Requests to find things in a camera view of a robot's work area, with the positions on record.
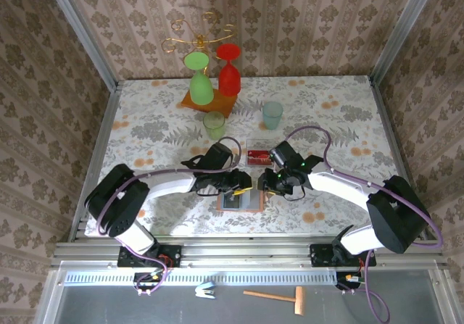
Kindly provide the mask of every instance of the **table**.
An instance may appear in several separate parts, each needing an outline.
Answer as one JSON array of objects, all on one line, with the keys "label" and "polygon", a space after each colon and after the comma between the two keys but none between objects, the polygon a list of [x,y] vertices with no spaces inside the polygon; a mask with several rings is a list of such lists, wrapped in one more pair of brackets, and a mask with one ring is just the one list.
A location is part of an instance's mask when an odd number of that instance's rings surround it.
[{"label": "table", "polygon": [[[182,167],[180,162],[203,154],[211,146],[202,118],[204,113],[183,108],[189,79],[126,81],[109,137],[100,180],[117,164],[137,170]],[[239,98],[226,120],[227,136],[245,147],[247,140],[262,139],[275,145],[302,125],[319,125],[333,138],[328,158],[334,167],[366,178],[397,174],[373,90],[365,76],[242,78]],[[261,108],[267,101],[283,105],[276,130],[266,130]],[[303,157],[322,156],[323,134],[297,133],[290,144]],[[237,152],[232,142],[226,145]],[[253,181],[262,167],[239,165]],[[234,236],[255,234],[335,235],[348,225],[362,225],[368,214],[336,196],[307,191],[306,197],[288,202],[273,197],[264,212],[218,212],[216,198],[194,193],[173,194],[146,202],[140,223],[155,235]],[[86,226],[96,236],[95,220]]]}]

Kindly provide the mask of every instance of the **transparent cup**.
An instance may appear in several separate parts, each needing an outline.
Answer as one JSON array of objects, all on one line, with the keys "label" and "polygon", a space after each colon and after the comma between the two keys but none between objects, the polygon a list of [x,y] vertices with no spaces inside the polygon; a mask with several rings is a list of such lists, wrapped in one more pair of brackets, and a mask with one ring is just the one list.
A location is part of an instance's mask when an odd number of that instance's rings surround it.
[{"label": "transparent cup", "polygon": [[225,117],[221,112],[208,112],[203,117],[203,125],[208,136],[216,141],[225,133]]},{"label": "transparent cup", "polygon": [[269,101],[262,107],[262,120],[268,130],[275,130],[283,114],[282,104]]}]

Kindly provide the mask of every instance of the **patterned wallpaper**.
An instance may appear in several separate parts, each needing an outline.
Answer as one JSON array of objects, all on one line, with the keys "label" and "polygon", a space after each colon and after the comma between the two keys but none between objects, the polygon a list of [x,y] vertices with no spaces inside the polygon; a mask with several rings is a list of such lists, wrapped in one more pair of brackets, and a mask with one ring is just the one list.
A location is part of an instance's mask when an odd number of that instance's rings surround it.
[{"label": "patterned wallpaper", "polygon": [[0,323],[31,323],[108,91],[55,0],[0,0]]},{"label": "patterned wallpaper", "polygon": [[464,304],[464,0],[429,0],[381,91]]},{"label": "patterned wallpaper", "polygon": [[[236,65],[243,76],[367,75],[375,65],[407,0],[74,0],[117,80],[190,76],[182,58],[187,44],[166,54],[169,37],[190,39],[185,19],[206,33],[201,20],[215,12],[221,27],[234,24],[242,48]],[[212,75],[220,69],[216,58]]]}]

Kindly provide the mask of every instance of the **small tray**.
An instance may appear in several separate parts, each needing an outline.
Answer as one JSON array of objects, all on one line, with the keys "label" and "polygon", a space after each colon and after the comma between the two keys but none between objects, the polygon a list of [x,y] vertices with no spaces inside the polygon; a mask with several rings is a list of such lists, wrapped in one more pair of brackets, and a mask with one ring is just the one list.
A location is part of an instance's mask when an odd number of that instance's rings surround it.
[{"label": "small tray", "polygon": [[219,212],[262,212],[264,210],[264,192],[253,188],[238,196],[221,194],[217,198],[217,210]]}]

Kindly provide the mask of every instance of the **wooden base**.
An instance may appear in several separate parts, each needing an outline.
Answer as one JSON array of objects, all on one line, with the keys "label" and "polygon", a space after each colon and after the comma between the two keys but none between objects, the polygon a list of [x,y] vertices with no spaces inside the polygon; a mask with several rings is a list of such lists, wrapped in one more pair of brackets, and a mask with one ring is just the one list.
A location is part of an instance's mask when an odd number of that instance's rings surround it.
[{"label": "wooden base", "polygon": [[229,117],[238,95],[233,97],[226,97],[222,95],[216,88],[214,89],[214,92],[215,97],[211,103],[206,105],[198,105],[193,103],[193,101],[190,98],[190,91],[187,91],[186,96],[183,97],[181,106],[185,108],[199,110],[200,112],[222,112],[224,117]]}]

